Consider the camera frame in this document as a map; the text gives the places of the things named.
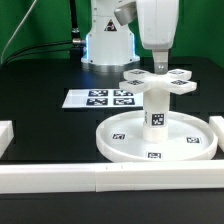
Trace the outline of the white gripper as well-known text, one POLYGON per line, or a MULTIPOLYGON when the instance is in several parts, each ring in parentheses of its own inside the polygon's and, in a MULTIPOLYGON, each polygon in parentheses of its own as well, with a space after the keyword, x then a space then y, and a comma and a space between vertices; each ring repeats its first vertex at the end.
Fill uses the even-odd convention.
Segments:
POLYGON ((179 14, 179 0, 136 0, 140 39, 144 49, 153 50, 154 72, 168 72, 179 14))

